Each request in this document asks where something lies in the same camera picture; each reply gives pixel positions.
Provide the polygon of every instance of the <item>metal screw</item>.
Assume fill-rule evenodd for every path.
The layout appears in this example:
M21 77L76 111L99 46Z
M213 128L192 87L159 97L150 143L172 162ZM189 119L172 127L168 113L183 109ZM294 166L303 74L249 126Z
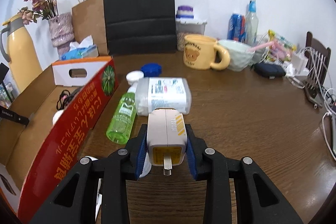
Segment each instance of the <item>metal screw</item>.
M121 155L121 156L126 155L127 153L128 153L128 151L124 148L118 150L118 154Z
M90 159L89 158L81 158L81 160L80 160L80 163L81 164L88 164L90 162Z
M246 164L251 164L253 162L253 160L249 157L245 157L245 158L243 158L243 162L246 163Z
M213 155L215 153L215 150L213 150L212 148L207 148L205 149L205 153L208 155Z

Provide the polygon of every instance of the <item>white charger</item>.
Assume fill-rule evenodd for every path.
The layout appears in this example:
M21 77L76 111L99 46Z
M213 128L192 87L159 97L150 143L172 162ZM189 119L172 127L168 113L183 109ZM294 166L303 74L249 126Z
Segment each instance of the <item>white charger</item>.
M156 109L148 115L147 147L152 165L163 166L171 175L174 165L183 162L187 134L183 115L175 109Z
M308 63L308 58L305 56L303 52L292 54L291 64L293 68L297 71L298 74L302 72L302 70L306 67Z

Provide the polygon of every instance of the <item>wood grain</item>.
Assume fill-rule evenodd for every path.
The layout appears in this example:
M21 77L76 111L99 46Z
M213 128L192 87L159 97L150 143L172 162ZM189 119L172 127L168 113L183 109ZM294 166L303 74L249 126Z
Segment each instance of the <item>wood grain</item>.
M336 164L320 129L324 111L314 110L286 79L269 80L254 71L198 71L183 64L182 53L115 58L120 86L90 133L81 156L108 156L121 148L105 135L118 101L128 89L126 74L149 62L162 66L163 77L184 77L192 93L184 116L197 137L229 158L250 156L281 190L304 223L326 200L336 182ZM147 117L136 117L135 137ZM127 182L131 223L202 223L205 182L195 182L183 162L165 177L160 167L138 182ZM234 201L234 188L231 189Z

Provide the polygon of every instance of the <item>black paper bag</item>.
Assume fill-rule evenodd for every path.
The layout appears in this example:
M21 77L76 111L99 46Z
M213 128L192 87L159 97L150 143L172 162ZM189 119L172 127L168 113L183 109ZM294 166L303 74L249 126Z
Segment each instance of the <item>black paper bag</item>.
M104 0L110 55L174 52L175 0Z

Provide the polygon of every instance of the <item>brown paper bag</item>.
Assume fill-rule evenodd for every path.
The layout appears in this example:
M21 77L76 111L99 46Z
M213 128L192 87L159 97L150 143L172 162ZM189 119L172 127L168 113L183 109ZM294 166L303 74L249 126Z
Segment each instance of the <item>brown paper bag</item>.
M80 43L91 35L99 56L107 56L103 0L83 0L72 8L72 25L75 39Z

